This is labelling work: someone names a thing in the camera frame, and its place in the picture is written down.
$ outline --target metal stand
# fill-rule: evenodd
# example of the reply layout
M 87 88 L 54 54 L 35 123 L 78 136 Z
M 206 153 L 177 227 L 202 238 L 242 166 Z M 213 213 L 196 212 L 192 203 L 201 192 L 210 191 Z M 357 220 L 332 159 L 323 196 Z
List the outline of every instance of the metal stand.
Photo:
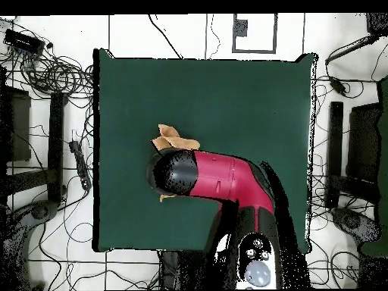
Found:
M 369 36 L 368 38 L 366 38 L 364 40 L 360 40 L 360 43 L 358 43 L 356 45 L 353 45 L 352 47 L 350 47 L 348 49 L 345 49 L 343 52 L 335 54 L 335 55 L 329 57 L 328 59 L 326 59 L 325 64 L 328 65 L 331 61 L 334 61 L 334 60 L 336 60 L 338 58 L 341 58 L 341 57 L 343 57 L 344 55 L 347 55 L 350 52 L 353 52 L 353 51 L 355 51 L 357 49 L 365 47 L 366 45 L 371 45 L 371 44 L 375 43 L 379 38 L 380 38 L 380 36 L 373 35 L 373 36 Z
M 50 221 L 57 213 L 64 194 L 62 186 L 64 106 L 67 96 L 53 93 L 50 103 L 48 170 L 8 176 L 7 162 L 12 148 L 11 106 L 5 92 L 6 69 L 0 67 L 0 287 L 6 290 L 32 290 L 27 256 L 30 235 L 35 227 Z M 16 192 L 47 184 L 48 200 L 6 214 L 7 198 Z

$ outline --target cloth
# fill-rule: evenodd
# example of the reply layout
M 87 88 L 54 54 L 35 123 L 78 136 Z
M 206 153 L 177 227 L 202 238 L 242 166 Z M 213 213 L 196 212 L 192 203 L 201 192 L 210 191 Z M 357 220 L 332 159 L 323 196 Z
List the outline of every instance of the cloth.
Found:
M 159 124 L 160 136 L 152 140 L 154 147 L 160 151 L 161 149 L 168 149 L 175 147 L 177 149 L 199 149 L 199 142 L 194 139 L 184 139 L 180 137 L 177 130 L 171 126 Z M 159 200 L 163 201 L 165 198 L 173 198 L 174 196 L 161 195 Z

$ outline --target cable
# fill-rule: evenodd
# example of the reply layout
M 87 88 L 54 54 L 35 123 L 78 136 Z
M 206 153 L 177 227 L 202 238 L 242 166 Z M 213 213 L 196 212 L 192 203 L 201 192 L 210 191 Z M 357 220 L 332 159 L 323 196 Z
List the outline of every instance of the cable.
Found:
M 175 50 L 175 48 L 171 45 L 171 42 L 170 40 L 168 40 L 168 38 L 166 37 L 166 35 L 163 33 L 163 31 L 161 31 L 161 29 L 154 23 L 154 21 L 152 20 L 151 18 L 151 15 L 149 14 L 149 21 L 151 21 L 152 25 L 159 31 L 159 33 L 162 34 L 162 36 L 167 40 L 168 42 L 168 45 L 170 45 L 170 47 L 174 50 L 175 54 L 178 56 L 179 59 L 183 59 L 183 56 L 178 54 L 177 51 Z
M 211 17 L 210 30 L 211 30 L 211 32 L 213 33 L 213 35 L 216 36 L 216 38 L 217 38 L 217 40 L 218 40 L 218 46 L 217 46 L 216 51 L 213 52 L 213 53 L 210 55 L 209 59 L 211 59 L 211 57 L 212 57 L 213 55 L 215 55 L 215 54 L 218 53 L 218 49 L 220 48 L 220 45 L 221 45 L 220 38 L 218 38 L 218 36 L 217 36 L 217 35 L 214 33 L 214 31 L 213 31 L 213 19 L 214 19 L 214 14 L 213 14 L 213 16 Z
M 379 64 L 380 57 L 381 57 L 381 55 L 384 53 L 386 47 L 388 47 L 388 43 L 385 45 L 385 47 L 383 48 L 383 50 L 382 50 L 381 53 L 379 54 L 379 56 L 378 56 L 378 58 L 377 58 L 377 61 L 376 61 L 376 64 L 374 65 L 374 69 L 373 69 L 372 75 L 371 75 L 371 79 L 372 79 L 373 81 L 376 81 L 376 80 L 374 80 L 373 75 L 374 75 L 374 72 L 375 72 L 376 69 L 377 69 L 377 65 Z

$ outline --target floor tile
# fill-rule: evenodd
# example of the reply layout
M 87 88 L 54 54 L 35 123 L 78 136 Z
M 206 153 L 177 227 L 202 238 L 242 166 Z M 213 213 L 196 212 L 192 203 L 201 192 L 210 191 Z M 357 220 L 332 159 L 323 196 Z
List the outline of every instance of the floor tile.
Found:
M 204 58 L 205 14 L 127 14 L 111 16 L 110 50 L 115 57 Z
M 158 263 L 159 258 L 156 251 L 115 249 L 108 252 L 108 261 Z
M 51 291 L 102 291 L 105 284 L 105 264 L 61 263 L 61 272 L 55 262 L 29 262 L 30 278 L 33 282 L 44 281 L 45 290 Z
M 145 289 L 158 277 L 159 264 L 108 264 L 107 290 Z

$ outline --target green mat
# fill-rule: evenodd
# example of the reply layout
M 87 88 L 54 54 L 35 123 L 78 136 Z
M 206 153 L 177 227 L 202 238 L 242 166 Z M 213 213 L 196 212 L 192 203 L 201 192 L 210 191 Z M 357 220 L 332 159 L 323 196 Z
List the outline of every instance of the green mat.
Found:
M 218 205 L 159 202 L 146 181 L 158 124 L 201 150 L 268 162 L 305 240 L 311 69 L 299 62 L 112 58 L 99 51 L 99 249 L 205 248 Z
M 361 252 L 373 257 L 388 257 L 388 77 L 377 84 L 379 102 L 383 113 L 378 122 L 380 133 L 381 154 L 377 183 L 380 190 L 380 201 L 375 208 L 374 216 L 381 228 L 381 238 L 376 242 L 368 242 L 361 246 Z

